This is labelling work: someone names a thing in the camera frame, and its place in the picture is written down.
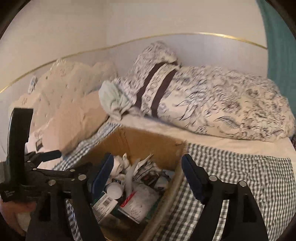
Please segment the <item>person's left hand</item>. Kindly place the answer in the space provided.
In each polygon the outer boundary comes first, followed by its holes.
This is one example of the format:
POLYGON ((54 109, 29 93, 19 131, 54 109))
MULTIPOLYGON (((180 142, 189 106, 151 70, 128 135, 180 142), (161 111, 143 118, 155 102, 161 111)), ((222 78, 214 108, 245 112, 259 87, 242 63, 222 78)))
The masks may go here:
POLYGON ((26 232, 21 228, 17 214, 29 213, 36 209, 36 202, 3 202, 1 200, 1 214, 10 228, 21 236, 25 236, 26 232))

